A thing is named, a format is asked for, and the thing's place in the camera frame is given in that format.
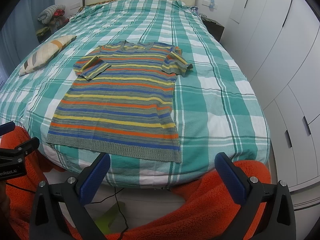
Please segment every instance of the nightstand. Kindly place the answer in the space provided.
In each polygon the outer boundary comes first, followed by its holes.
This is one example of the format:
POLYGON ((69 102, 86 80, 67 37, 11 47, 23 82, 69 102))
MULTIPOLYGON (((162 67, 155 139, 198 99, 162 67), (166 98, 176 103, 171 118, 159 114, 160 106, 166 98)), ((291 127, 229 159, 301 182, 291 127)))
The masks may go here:
POLYGON ((207 27, 208 32, 220 42, 224 27, 218 22, 201 16, 203 24, 207 27))

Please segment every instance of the curtain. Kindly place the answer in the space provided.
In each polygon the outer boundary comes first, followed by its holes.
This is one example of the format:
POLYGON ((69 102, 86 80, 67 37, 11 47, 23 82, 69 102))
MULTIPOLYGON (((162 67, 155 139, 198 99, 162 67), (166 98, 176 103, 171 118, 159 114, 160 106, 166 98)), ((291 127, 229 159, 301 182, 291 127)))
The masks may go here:
POLYGON ((16 5, 0 31, 0 79, 6 80, 39 45, 36 30, 44 25, 37 17, 53 4, 54 0, 20 0, 16 5))

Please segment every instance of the pillow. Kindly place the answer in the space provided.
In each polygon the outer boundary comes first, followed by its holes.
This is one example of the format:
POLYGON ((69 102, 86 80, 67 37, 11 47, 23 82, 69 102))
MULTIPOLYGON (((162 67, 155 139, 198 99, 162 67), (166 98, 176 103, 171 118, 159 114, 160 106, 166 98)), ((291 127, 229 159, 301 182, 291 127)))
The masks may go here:
POLYGON ((34 52, 27 61, 21 66, 19 75, 23 76, 43 68, 55 56, 59 54, 66 46, 76 39, 75 35, 66 35, 53 41, 43 43, 41 47, 34 52))
POLYGON ((96 3, 93 3, 93 4, 81 6, 81 7, 79 8, 79 10, 78 10, 78 13, 81 12, 85 7, 94 6, 94 5, 97 5, 97 4, 108 3, 108 2, 114 2, 114 1, 118 1, 118 0, 109 0, 109 1, 103 1, 103 2, 96 2, 96 3))

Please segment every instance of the blue gripper pad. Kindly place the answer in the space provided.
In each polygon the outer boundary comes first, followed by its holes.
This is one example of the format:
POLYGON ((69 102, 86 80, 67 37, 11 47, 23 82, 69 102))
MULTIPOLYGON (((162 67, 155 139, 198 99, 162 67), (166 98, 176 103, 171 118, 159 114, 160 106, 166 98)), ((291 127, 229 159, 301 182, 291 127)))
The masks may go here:
POLYGON ((3 136, 6 133, 12 132, 15 127, 16 125, 12 121, 0 125, 0 136, 3 136))
POLYGON ((109 168, 110 155, 105 154, 80 187, 79 202, 82 206, 92 201, 109 168))
POLYGON ((246 189, 221 153, 216 155, 214 165, 234 203, 239 205, 245 204, 247 198, 246 189))

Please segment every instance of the green object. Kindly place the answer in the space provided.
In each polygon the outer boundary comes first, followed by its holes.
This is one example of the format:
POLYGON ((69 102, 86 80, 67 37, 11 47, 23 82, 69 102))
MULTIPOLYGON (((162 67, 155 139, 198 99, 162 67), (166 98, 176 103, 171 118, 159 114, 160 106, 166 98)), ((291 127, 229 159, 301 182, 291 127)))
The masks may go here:
POLYGON ((42 29, 37 30, 36 35, 37 35, 37 37, 41 37, 41 36, 45 35, 49 30, 50 30, 49 27, 44 27, 42 29))
MULTIPOLYGON (((125 203, 118 201, 119 207, 121 210, 123 210, 125 203)), ((111 230, 109 229, 109 226, 112 224, 112 222, 116 219, 117 215, 119 213, 118 204, 114 204, 107 212, 105 212, 101 217, 97 218, 94 222, 96 223, 97 227, 100 229, 100 231, 104 235, 111 234, 111 230)))
POLYGON ((172 187, 214 168, 217 153, 232 160, 268 159, 270 133, 250 83, 237 64, 208 33, 192 7, 168 0, 119 0, 83 9, 50 38, 77 35, 47 67, 18 76, 20 64, 0 92, 2 123, 14 121, 40 140, 39 151, 55 164, 80 173, 100 154, 61 145, 49 147, 47 134, 58 103, 75 79, 73 65, 98 45, 128 39, 160 41, 182 49, 193 64, 178 76, 172 117, 182 161, 148 161, 111 155, 103 183, 115 187, 172 187))

